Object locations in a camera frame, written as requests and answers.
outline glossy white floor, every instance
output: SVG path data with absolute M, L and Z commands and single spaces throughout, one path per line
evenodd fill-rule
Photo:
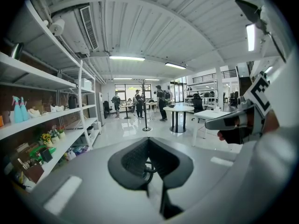
M 105 119 L 106 123 L 102 127 L 102 134 L 99 135 L 94 142 L 93 148 L 101 148 L 115 143 L 122 142 L 124 140 L 130 140 L 140 137 L 159 137 L 174 142 L 179 142 L 188 146 L 192 145 L 192 132 L 193 124 L 196 121 L 191 121 L 194 118 L 192 113 L 187 113 L 186 116 L 186 128 L 187 131 L 184 133 L 173 133 L 169 130 L 171 126 L 171 113 L 167 114 L 168 121 L 161 122 L 161 114 L 156 111 L 153 115 L 153 120 L 148 117 L 148 127 L 152 130 L 145 132 L 142 128 L 145 127 L 144 119 L 137 119 L 132 113 L 128 113 L 131 119 L 124 119 L 126 113 L 121 113 L 120 117 L 122 119 L 116 119 L 115 114 L 110 115 Z M 183 122 L 183 115 L 180 117 L 180 121 Z M 203 127 L 198 130 L 196 146 L 214 150 L 221 150 L 227 152 L 240 152 L 242 146 L 237 144 L 228 144 L 226 141 L 220 141 L 216 136 L 217 131 L 207 131 L 206 139 L 203 139 L 203 134 L 205 131 L 204 121 L 201 121 Z

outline tube light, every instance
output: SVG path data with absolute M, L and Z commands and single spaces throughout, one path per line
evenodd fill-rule
M 247 40 L 248 40 L 248 51 L 254 50 L 255 44 L 255 25 L 251 24 L 246 26 L 247 30 Z
M 183 69 L 183 70 L 186 69 L 186 67 L 184 67 L 184 66 L 175 65 L 175 64 L 171 64 L 171 63 L 166 63 L 165 65 L 175 67 L 175 68 L 179 68 L 179 69 Z
M 113 80 L 131 80 L 133 78 L 113 78 Z
M 110 59 L 114 60 L 131 60 L 131 61 L 144 61 L 144 57 L 131 57 L 131 56 L 109 56 Z
M 268 69 L 265 71 L 265 73 L 268 73 L 270 70 L 272 70 L 273 66 L 269 66 Z

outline white box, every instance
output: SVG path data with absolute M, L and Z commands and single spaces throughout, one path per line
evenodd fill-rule
M 87 79 L 85 79 L 85 78 L 82 78 L 82 79 L 81 79 L 81 86 L 82 86 L 82 88 L 84 88 L 84 89 L 91 90 L 91 89 L 92 89 L 92 82 L 89 81 L 89 80 L 87 80 Z

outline spray bottle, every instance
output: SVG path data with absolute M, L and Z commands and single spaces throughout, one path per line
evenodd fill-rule
M 20 109 L 21 109 L 21 112 L 22 112 L 22 116 L 23 116 L 23 120 L 28 120 L 28 113 L 27 113 L 27 110 L 26 110 L 26 107 L 25 107 L 26 104 L 24 104 L 24 98 L 21 97 L 21 104 L 20 104 Z
M 23 116 L 22 116 L 22 112 L 19 106 L 19 98 L 17 98 L 16 96 L 13 96 L 13 103 L 12 105 L 14 105 L 14 122 L 15 123 L 21 123 L 23 121 Z

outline column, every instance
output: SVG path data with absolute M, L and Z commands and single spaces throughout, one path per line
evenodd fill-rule
M 217 86 L 218 86 L 218 106 L 223 111 L 223 84 L 220 67 L 216 66 L 216 74 L 217 74 Z

